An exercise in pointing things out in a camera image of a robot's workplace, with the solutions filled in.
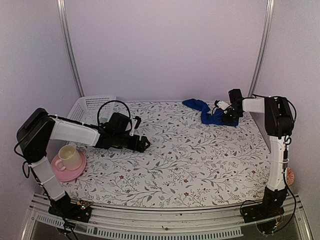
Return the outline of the blue towel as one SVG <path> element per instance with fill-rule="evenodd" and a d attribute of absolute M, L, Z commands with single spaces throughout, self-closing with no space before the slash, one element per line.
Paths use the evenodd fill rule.
<path fill-rule="evenodd" d="M 182 104 L 193 110 L 201 112 L 200 119 L 202 124 L 231 127 L 236 127 L 239 125 L 239 119 L 231 119 L 229 122 L 227 120 L 223 120 L 224 112 L 220 109 L 216 109 L 214 113 L 209 113 L 209 105 L 202 100 L 192 98 L 184 100 Z"/>

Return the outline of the white plastic basket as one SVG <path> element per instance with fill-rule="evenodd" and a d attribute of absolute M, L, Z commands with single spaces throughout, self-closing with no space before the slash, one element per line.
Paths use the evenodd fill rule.
<path fill-rule="evenodd" d="M 114 95 L 92 95 L 80 97 L 71 108 L 68 119 L 82 122 L 85 124 L 98 125 L 97 114 L 100 107 L 109 101 L 116 100 Z M 114 102 L 105 105 L 99 112 L 99 122 L 108 122 L 114 112 Z"/>

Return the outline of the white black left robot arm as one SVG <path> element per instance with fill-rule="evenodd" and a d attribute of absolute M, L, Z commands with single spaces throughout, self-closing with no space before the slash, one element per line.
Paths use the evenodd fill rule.
<path fill-rule="evenodd" d="M 48 148 L 52 142 L 78 143 L 105 150 L 129 149 L 143 153 L 151 143 L 146 136 L 134 133 L 140 123 L 140 117 L 131 118 L 114 113 L 106 122 L 88 124 L 37 108 L 16 133 L 15 149 L 20 149 L 16 154 L 27 162 L 39 185 L 55 202 L 55 209 L 63 217 L 70 217 L 75 211 L 74 205 L 55 176 L 48 159 Z"/>

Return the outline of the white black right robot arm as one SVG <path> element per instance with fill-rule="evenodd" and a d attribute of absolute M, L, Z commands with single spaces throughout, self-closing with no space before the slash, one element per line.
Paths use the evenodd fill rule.
<path fill-rule="evenodd" d="M 289 145 L 295 125 L 295 117 L 291 112 L 291 102 L 282 96 L 243 97 L 240 89 L 228 92 L 230 103 L 221 100 L 215 106 L 222 110 L 222 121 L 232 123 L 247 113 L 264 114 L 264 128 L 270 141 L 271 166 L 262 204 L 255 212 L 262 218 L 281 213 L 289 186 L 287 168 L 289 163 Z"/>

